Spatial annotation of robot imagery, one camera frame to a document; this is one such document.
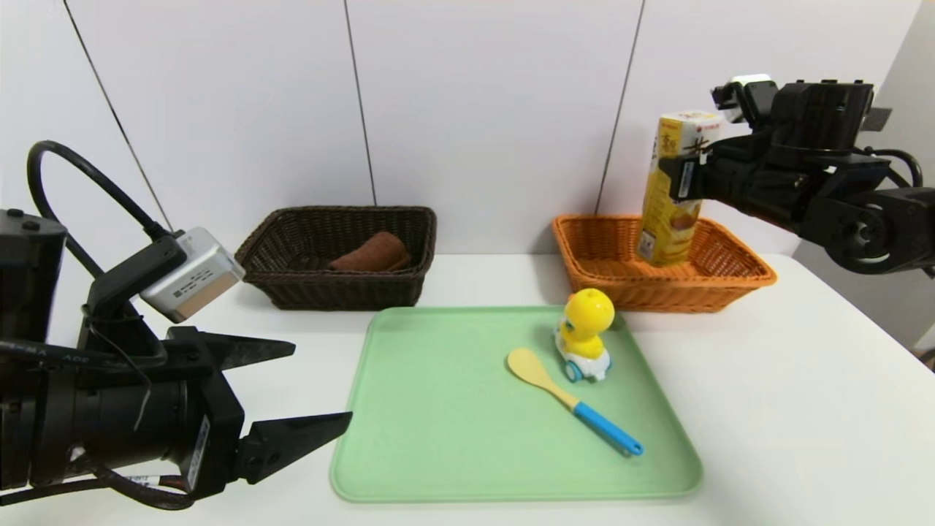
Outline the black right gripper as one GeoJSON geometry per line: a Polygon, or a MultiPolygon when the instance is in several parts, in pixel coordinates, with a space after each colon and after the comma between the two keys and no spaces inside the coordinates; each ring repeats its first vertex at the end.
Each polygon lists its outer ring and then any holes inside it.
{"type": "Polygon", "coordinates": [[[672,199],[711,199],[721,203],[771,203],[774,182],[762,162],[724,156],[659,156],[657,169],[673,183],[672,199]]]}

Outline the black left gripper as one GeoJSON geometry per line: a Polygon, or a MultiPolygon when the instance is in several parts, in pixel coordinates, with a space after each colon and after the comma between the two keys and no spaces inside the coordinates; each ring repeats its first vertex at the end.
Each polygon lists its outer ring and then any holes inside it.
{"type": "Polygon", "coordinates": [[[283,340],[171,327],[167,360],[145,370],[81,376],[81,466],[136,500],[201,500],[238,478],[256,485],[347,432],[351,411],[254,422],[223,370],[294,355],[283,340]],[[163,460],[180,471],[176,492],[132,484],[117,469],[163,460]]]}

